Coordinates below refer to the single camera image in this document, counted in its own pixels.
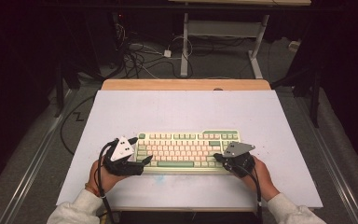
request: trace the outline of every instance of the white sleeve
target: white sleeve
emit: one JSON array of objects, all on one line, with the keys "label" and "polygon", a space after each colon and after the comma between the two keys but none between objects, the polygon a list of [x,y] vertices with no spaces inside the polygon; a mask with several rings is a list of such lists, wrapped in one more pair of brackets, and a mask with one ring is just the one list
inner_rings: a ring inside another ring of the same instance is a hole
[{"label": "white sleeve", "polygon": [[313,214],[308,207],[295,205],[282,193],[269,200],[267,206],[279,224],[325,223]]},{"label": "white sleeve", "polygon": [[101,207],[103,200],[82,189],[73,203],[61,203],[48,218],[48,224],[57,223],[88,223],[99,224],[96,217],[97,209]]}]

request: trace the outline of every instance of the keyboard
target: keyboard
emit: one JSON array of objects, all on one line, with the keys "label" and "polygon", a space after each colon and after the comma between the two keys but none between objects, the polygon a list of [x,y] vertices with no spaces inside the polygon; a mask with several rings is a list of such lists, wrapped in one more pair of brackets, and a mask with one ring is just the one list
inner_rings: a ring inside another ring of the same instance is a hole
[{"label": "keyboard", "polygon": [[229,174],[214,153],[222,153],[231,142],[240,142],[234,130],[200,133],[139,133],[134,158],[142,161],[153,155],[146,174]]}]

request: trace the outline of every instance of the white paper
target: white paper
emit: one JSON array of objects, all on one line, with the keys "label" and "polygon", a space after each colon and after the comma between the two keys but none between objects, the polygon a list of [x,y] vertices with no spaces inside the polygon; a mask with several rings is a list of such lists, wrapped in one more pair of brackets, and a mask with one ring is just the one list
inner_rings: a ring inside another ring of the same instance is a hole
[{"label": "white paper", "polygon": [[[238,130],[276,187],[296,204],[322,207],[275,91],[99,91],[57,204],[73,202],[91,164],[114,138],[142,132]],[[255,194],[233,175],[141,175],[107,194],[121,210],[250,210]]]}]

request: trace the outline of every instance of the table leg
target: table leg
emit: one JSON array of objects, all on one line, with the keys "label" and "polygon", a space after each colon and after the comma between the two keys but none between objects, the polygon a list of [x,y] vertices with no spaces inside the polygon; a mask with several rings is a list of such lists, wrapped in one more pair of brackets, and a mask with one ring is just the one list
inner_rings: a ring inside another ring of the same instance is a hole
[{"label": "table leg", "polygon": [[265,15],[260,24],[260,28],[258,30],[257,38],[255,40],[255,48],[253,50],[249,50],[249,60],[251,61],[252,68],[254,70],[255,78],[263,78],[261,75],[260,66],[257,62],[257,52],[260,49],[261,41],[263,40],[264,32],[266,31],[267,22],[269,21],[269,15]]},{"label": "table leg", "polygon": [[180,66],[180,77],[187,77],[187,63],[188,63],[188,49],[187,49],[187,37],[188,37],[188,13],[185,13],[185,19],[183,23],[183,51],[182,62]]}]

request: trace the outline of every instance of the spacebar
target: spacebar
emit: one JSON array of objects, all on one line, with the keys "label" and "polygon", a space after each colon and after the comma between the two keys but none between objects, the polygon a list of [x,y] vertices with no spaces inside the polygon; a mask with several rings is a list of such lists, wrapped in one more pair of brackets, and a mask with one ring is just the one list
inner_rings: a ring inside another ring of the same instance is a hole
[{"label": "spacebar", "polygon": [[193,161],[159,161],[158,167],[194,167]]}]

